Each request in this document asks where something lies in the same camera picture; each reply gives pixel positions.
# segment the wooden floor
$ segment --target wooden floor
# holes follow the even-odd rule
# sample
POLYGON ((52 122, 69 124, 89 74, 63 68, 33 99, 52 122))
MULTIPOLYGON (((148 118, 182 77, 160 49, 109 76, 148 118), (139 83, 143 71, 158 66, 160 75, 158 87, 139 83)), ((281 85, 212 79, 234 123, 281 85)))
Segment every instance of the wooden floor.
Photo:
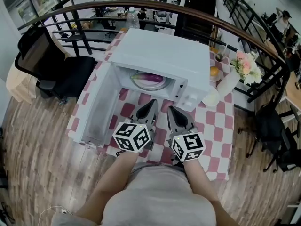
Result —
MULTIPOLYGON (((264 101, 271 92, 258 101, 264 101)), ((75 212, 87 199, 98 179, 114 158, 72 142, 64 133, 75 101, 59 106, 56 99, 38 98, 32 105, 11 100, 6 114, 4 161, 9 171, 9 197, 17 225, 37 226, 40 213, 62 205, 75 212)), ((288 104, 279 105, 281 111, 288 104)), ((289 202, 299 199, 299 169, 276 174, 262 169, 271 157, 257 147, 253 156, 246 152, 253 135, 238 127, 250 125, 251 118, 235 110, 235 133, 229 181, 213 185, 226 211, 242 226, 269 226, 284 213, 289 202)), ((40 225, 50 225, 55 209, 43 214, 40 225)))

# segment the checkered tablecloth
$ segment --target checkered tablecloth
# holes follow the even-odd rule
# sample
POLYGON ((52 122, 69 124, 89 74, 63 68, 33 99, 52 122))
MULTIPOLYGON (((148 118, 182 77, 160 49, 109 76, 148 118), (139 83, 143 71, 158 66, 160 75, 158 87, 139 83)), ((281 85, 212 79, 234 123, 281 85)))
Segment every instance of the checkered tablecloth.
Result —
MULTIPOLYGON (((119 34, 112 41, 108 47, 105 61, 101 61, 96 66, 97 69, 104 63, 108 63, 107 60, 111 56, 114 48, 118 46, 119 42, 124 37, 126 31, 120 31, 119 34)), ((228 65, 228 58, 222 63, 215 60, 215 53, 210 52, 210 66, 217 66, 220 69, 221 79, 230 72, 228 65)), ((85 91, 78 100, 78 105, 72 114, 70 123, 68 124, 68 135, 72 137, 72 134, 76 132, 79 125, 79 116, 77 116, 79 108, 82 113, 85 112, 85 105, 89 104, 89 88, 93 86, 93 83, 97 83, 96 72, 93 71, 85 91)), ((173 105, 173 101, 161 99, 147 95, 140 92, 131 91, 128 89, 122 89, 120 91, 119 99, 112 117, 109 131, 106 137, 105 145, 98 145, 97 150, 103 153, 107 153, 116 156, 118 148, 112 134, 119 122, 124 121, 126 117, 129 117, 136 106, 145 104, 153 98, 158 100, 159 114, 155 123, 156 135, 155 143, 152 151, 144 149, 140 154, 138 161, 143 162, 162 162, 172 164, 171 157, 173 155, 172 150, 169 148, 167 140, 169 139, 170 131, 167 124, 167 108, 173 105)), ((228 180, 228 167, 232 150, 232 138, 234 127, 234 99, 233 93, 229 93, 222 98, 219 104, 215 107, 206 107, 203 103, 200 103, 192 112, 189 112, 194 118, 196 126, 199 131, 203 132, 204 140, 206 144, 206 150, 199 158, 199 161, 204 168, 207 176, 210 180, 225 179, 228 180)), ((83 145, 88 145, 89 142, 82 142, 83 145)))

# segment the railing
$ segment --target railing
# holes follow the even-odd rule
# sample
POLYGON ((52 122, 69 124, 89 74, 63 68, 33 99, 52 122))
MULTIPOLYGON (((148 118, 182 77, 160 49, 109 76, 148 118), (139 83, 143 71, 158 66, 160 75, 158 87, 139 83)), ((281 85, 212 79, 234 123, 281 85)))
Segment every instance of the railing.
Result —
MULTIPOLYGON (((224 6, 226 6, 230 12, 230 18, 233 19, 233 21, 237 27, 240 27, 242 30, 246 31, 250 35, 257 37, 257 40, 261 41, 262 43, 265 42, 266 38, 270 38, 270 42, 274 45, 279 56, 282 59, 285 59, 285 56, 283 54, 283 49, 281 49, 281 47, 279 46, 274 35, 269 30, 269 27, 265 24, 265 22, 262 20, 262 18, 259 15, 257 15, 257 13, 252 9, 252 7, 249 4, 247 4, 244 0, 223 0, 223 1, 224 1, 224 6), (262 37, 262 35, 259 33, 255 23, 259 24, 264 29, 264 31, 266 32, 266 37, 264 37, 264 38, 262 37), (253 28, 256 32, 255 34, 250 29, 251 25, 253 26, 253 28)), ((252 45, 248 41, 242 40, 242 44, 244 45, 245 52, 254 51, 254 48, 252 48, 252 45)), ((259 87, 260 87, 263 84, 265 84, 266 79, 268 77, 270 77, 271 74, 274 75, 274 73, 276 73, 281 66, 279 64, 274 65, 273 59, 270 57, 270 55, 267 55, 269 61, 267 62, 265 60, 265 62, 264 62, 263 54, 257 48, 255 50, 259 54, 259 59, 260 59, 260 63, 257 62, 257 64, 259 67, 261 67, 265 71, 265 75, 263 77, 264 80, 262 80, 261 84, 259 84, 259 87)), ((256 88, 251 87, 247 92, 252 93, 254 91, 256 91, 256 88)))
MULTIPOLYGON (((67 39, 60 39, 60 40, 67 40, 72 42, 73 47, 75 50, 75 53, 79 56, 78 48, 86 48, 89 54, 92 53, 92 50, 104 50, 102 48, 92 48, 89 45, 89 41, 93 42, 106 42, 103 40, 97 40, 97 39, 88 39, 85 35, 85 32, 118 32, 117 30, 106 30, 106 29, 100 29, 100 30, 85 30, 82 28, 81 23, 82 21, 101 21, 101 20, 112 20, 112 21, 126 21, 125 18, 119 18, 119 17, 92 17, 92 18, 79 18, 78 10, 82 9, 89 9, 89 8, 99 8, 99 7, 136 7, 136 8, 151 8, 151 9, 157 9, 161 11, 171 12, 178 14, 178 20, 176 25, 171 24, 163 24, 158 23, 154 21, 148 21, 143 20, 146 24, 151 25, 158 25, 161 27, 167 27, 175 30, 175 36, 181 36, 185 37, 185 34, 189 33, 190 38, 193 37, 194 40, 198 41, 210 41, 216 44, 222 44, 225 45, 224 42, 217 40, 213 37, 208 36, 207 34, 202 33, 198 30, 193 30, 189 28, 185 28, 185 20, 188 17, 192 17, 194 19, 198 19, 200 22, 207 22, 208 24, 211 24, 214 27, 221 28, 223 30, 226 30, 236 36, 238 36, 240 39, 247 41, 249 44, 251 44, 253 47, 258 49, 261 53, 267 54, 273 62, 275 62, 275 65, 272 69, 266 68, 265 66, 261 65, 263 67, 264 77, 261 84, 254 84, 250 87, 250 92, 244 91, 243 93, 249 96, 248 102, 251 102, 255 100, 257 97, 259 97, 262 93, 264 93, 268 88, 270 88, 276 81, 278 81, 289 69, 285 62, 285 60, 277 55, 273 50, 271 50, 269 47, 267 47, 264 43, 258 41, 256 38, 254 38, 252 35, 246 33, 245 31, 221 20, 214 16, 208 15, 206 13, 181 7, 173 4, 168 3, 162 3, 162 2, 154 2, 154 1, 146 1, 146 0, 115 0, 115 1, 106 1, 106 2, 88 2, 88 3, 82 3, 77 4, 73 6, 69 6, 66 8, 61 8, 59 10, 55 10, 49 14, 45 14, 39 18, 36 18, 23 26, 19 27, 18 29, 21 30, 23 28, 26 28, 30 25, 39 25, 39 26, 52 26, 57 24, 63 24, 63 23, 76 23, 77 28, 76 29, 68 29, 68 30, 60 30, 56 31, 58 33, 64 33, 64 32, 72 32, 73 35, 70 36, 67 39), (58 14, 64 14, 72 12, 73 19, 68 19, 66 21, 56 22, 53 24, 48 25, 41 25, 41 21, 44 21, 50 17, 53 17, 58 14), (83 41, 85 46, 77 46, 76 41, 83 41)), ((237 51, 237 48, 234 48, 232 46, 228 46, 228 48, 232 51, 237 51)))

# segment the white microwave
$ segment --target white microwave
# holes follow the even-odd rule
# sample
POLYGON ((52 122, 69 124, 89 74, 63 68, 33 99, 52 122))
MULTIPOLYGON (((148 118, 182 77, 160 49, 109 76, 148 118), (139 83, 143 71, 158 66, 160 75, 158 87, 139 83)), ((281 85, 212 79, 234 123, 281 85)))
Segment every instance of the white microwave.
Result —
POLYGON ((209 47, 199 42, 130 29, 108 62, 103 62, 90 76, 96 75, 97 80, 91 79, 88 91, 80 95, 78 128, 69 131, 68 135, 79 143, 103 145, 122 88, 174 101, 175 106, 193 111, 209 92, 209 56, 209 47), (144 90, 131 79, 137 72, 161 75, 166 86, 159 90, 144 90))

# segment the gray shirt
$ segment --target gray shirt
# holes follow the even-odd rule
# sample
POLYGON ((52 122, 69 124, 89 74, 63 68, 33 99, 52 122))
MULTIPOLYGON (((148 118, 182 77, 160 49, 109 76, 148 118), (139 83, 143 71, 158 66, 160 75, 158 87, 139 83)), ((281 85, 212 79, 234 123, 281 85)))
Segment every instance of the gray shirt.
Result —
MULTIPOLYGON (((52 226, 95 226, 74 215, 56 213, 52 226)), ((193 194, 185 175, 166 166, 146 167, 133 174, 124 191, 105 206, 102 226, 215 226, 215 211, 193 194)))

